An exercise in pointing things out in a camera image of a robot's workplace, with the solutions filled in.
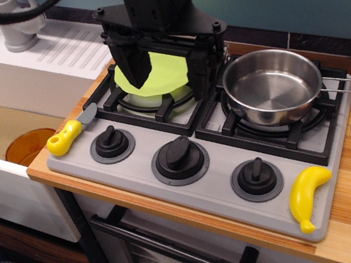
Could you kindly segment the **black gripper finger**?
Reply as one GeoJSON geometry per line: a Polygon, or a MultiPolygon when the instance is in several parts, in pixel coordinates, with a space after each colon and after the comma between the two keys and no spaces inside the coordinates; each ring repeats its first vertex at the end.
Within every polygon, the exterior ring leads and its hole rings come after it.
{"type": "Polygon", "coordinates": [[[139,48],[142,35],[123,27],[112,27],[106,32],[105,43],[128,82],[139,89],[152,70],[150,56],[139,48]]]}
{"type": "Polygon", "coordinates": [[[194,99],[198,102],[208,95],[212,83],[217,79],[220,59],[212,45],[192,49],[186,57],[187,77],[194,99]]]}

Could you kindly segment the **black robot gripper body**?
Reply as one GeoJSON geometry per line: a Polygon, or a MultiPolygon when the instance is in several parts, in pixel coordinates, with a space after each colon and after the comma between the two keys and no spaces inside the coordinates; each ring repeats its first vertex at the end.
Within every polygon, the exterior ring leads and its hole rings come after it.
{"type": "Polygon", "coordinates": [[[123,27],[142,35],[143,40],[161,40],[168,36],[219,35],[226,23],[194,6],[192,0],[123,0],[121,5],[100,7],[93,13],[106,32],[113,27],[123,27]]]}

